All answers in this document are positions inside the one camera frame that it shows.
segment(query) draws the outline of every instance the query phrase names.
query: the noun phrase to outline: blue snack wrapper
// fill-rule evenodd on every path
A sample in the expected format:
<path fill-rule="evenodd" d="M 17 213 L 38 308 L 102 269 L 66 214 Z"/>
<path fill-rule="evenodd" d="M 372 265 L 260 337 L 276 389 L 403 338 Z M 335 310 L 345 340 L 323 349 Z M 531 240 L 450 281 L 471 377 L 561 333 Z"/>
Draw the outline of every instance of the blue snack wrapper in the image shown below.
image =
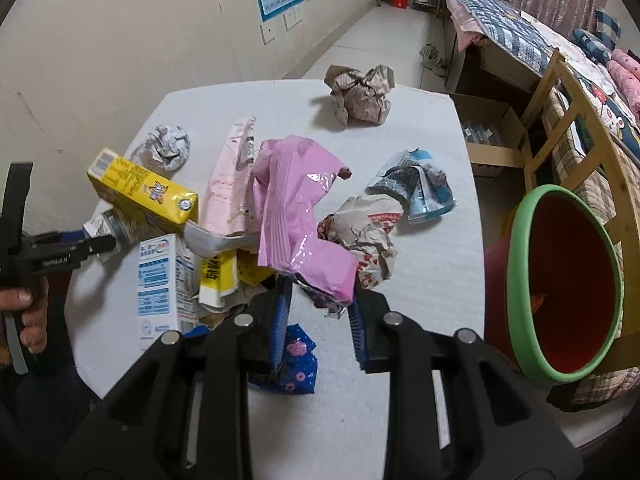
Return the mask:
<path fill-rule="evenodd" d="M 316 343 L 300 328 L 287 326 L 282 365 L 273 374 L 249 374 L 249 382 L 274 394 L 312 394 L 316 389 L 318 359 L 312 354 Z"/>
<path fill-rule="evenodd" d="M 447 175 L 425 150 L 396 153 L 367 189 L 387 193 L 408 205 L 407 221 L 419 224 L 444 215 L 456 206 Z"/>

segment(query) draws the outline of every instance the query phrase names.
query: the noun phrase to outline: human hand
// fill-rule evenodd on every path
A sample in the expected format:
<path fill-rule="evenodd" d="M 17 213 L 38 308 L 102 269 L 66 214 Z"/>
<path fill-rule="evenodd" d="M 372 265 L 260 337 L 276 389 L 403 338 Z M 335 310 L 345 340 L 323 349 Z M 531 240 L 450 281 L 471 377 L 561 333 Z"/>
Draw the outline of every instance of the human hand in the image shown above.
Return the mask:
<path fill-rule="evenodd" d="M 31 292 L 24 288 L 5 288 L 0 290 L 0 312 L 22 311 L 24 329 L 20 332 L 20 341 L 31 354 L 40 354 L 47 346 L 47 309 L 49 307 L 49 282 L 43 278 L 40 282 L 38 299 L 33 302 Z"/>

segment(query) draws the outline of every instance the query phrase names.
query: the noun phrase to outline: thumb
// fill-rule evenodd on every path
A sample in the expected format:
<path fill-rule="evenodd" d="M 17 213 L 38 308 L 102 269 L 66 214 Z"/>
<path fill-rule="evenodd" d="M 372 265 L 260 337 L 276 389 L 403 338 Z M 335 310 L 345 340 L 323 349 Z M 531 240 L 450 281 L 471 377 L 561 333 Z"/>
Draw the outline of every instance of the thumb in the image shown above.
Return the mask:
<path fill-rule="evenodd" d="M 22 310 L 31 305 L 31 293 L 25 288 L 0 290 L 0 310 Z"/>

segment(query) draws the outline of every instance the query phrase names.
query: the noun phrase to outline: white and blue carton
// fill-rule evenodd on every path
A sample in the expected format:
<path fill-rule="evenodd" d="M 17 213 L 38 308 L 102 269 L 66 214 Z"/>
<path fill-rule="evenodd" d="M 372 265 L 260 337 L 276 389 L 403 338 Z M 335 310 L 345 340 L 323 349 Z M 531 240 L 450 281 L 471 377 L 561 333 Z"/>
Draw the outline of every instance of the white and blue carton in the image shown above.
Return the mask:
<path fill-rule="evenodd" d="M 138 333 L 146 350 L 167 330 L 187 333 L 201 323 L 195 269 L 200 261 L 175 234 L 140 244 L 138 257 Z"/>

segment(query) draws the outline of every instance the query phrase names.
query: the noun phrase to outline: baseboard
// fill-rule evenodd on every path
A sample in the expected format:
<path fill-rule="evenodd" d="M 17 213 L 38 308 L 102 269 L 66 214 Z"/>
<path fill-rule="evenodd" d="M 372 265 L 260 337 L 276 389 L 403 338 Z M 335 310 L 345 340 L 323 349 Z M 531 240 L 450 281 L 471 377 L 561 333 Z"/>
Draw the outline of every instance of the baseboard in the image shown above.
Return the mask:
<path fill-rule="evenodd" d="M 360 7 L 356 12 L 354 12 L 351 16 L 349 16 L 345 21 L 343 21 L 339 27 L 332 30 L 320 43 L 318 43 L 315 47 L 306 54 L 305 57 L 300 60 L 300 62 L 293 67 L 289 72 L 285 74 L 283 79 L 302 79 L 302 76 L 305 75 L 308 70 L 314 65 L 318 59 L 324 54 L 327 50 L 329 50 L 332 45 L 338 41 L 338 39 L 343 35 L 347 30 L 349 30 L 353 25 L 363 17 L 367 12 L 369 12 L 376 5 L 375 0 L 372 0 L 368 4 Z"/>

